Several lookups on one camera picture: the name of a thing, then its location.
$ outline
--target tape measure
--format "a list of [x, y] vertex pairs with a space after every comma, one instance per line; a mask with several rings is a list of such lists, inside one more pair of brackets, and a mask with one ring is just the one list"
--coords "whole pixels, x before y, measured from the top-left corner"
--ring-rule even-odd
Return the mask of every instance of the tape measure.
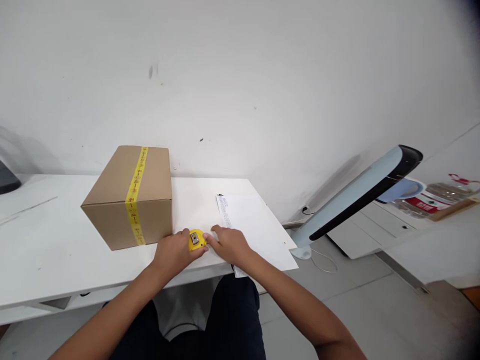
[[200, 249], [207, 246], [207, 241], [204, 238], [204, 232], [200, 229], [193, 229], [190, 231], [190, 241], [188, 242], [188, 249], [190, 251]]

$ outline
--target bottle label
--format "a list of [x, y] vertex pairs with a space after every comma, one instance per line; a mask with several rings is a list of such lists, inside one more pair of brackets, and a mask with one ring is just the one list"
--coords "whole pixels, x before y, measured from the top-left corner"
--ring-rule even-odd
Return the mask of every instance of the bottle label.
[[432, 197], [426, 196], [423, 192], [415, 197], [405, 199], [405, 201], [431, 214], [436, 213], [439, 210], [449, 208], [451, 206], [445, 202], [441, 202]]

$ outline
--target packing tape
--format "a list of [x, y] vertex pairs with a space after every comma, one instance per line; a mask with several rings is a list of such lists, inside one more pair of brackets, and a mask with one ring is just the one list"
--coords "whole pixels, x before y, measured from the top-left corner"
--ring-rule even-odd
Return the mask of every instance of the packing tape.
[[130, 221], [131, 230], [135, 236], [138, 245], [145, 245], [145, 238], [140, 225], [139, 209], [137, 207], [137, 197], [139, 196], [140, 185], [142, 184], [142, 177], [144, 175], [145, 164], [147, 162], [148, 147], [142, 146], [138, 162], [136, 164], [135, 172], [131, 178], [130, 187], [126, 194], [125, 206]]

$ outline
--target white paper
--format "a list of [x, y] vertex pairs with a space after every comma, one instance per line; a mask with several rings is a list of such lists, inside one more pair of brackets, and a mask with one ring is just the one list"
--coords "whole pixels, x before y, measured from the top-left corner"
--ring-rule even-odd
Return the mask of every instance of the white paper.
[[[225, 228], [242, 231], [248, 245], [277, 269], [285, 271], [298, 268], [283, 240], [274, 235], [278, 232], [272, 231], [272, 227], [281, 225], [272, 221], [266, 212], [267, 206], [257, 197], [217, 195], [216, 199]], [[236, 278], [248, 276], [236, 266], [233, 271]]]

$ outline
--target dark pants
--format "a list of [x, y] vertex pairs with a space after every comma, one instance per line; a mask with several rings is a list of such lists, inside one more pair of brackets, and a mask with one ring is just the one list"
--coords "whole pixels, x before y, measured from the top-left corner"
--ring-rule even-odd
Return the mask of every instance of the dark pants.
[[213, 294], [205, 331], [186, 331], [169, 342], [150, 301], [111, 359], [265, 359], [259, 308], [259, 293], [249, 277], [225, 275]]

